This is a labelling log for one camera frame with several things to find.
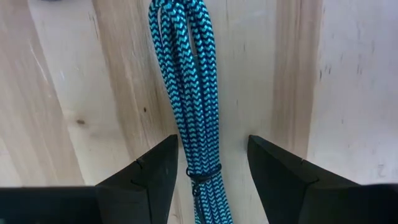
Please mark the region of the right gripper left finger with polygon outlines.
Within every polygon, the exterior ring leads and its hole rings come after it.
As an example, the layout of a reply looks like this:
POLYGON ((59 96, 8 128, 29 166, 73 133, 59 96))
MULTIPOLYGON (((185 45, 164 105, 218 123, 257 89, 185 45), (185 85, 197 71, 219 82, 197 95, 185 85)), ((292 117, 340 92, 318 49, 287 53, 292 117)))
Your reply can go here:
POLYGON ((177 170, 174 134, 96 185, 102 223, 167 224, 177 170))

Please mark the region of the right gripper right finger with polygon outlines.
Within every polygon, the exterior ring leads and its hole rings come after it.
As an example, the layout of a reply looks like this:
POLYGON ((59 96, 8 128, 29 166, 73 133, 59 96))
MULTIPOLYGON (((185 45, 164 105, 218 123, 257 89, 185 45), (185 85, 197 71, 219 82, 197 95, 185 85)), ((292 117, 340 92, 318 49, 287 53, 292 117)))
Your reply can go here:
POLYGON ((357 186, 356 182, 256 135, 248 139, 248 162, 269 224, 299 224, 305 195, 311 185, 357 186))

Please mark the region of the black twist tie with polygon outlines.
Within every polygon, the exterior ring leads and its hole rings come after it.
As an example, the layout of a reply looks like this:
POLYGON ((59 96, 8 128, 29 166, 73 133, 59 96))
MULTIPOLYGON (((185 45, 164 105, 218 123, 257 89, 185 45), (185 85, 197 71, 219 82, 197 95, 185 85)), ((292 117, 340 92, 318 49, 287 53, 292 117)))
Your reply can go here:
POLYGON ((193 182, 193 188, 192 188, 192 194, 194 197, 197 197, 200 195, 200 185, 204 184, 208 181, 210 181, 211 179, 213 179, 214 177, 216 177, 218 174, 221 173, 222 170, 222 165, 218 164, 216 169, 209 172, 209 173, 205 173, 205 174, 191 174, 189 173, 188 168, 186 168, 186 175, 189 176, 189 178, 191 179, 191 181, 193 182))

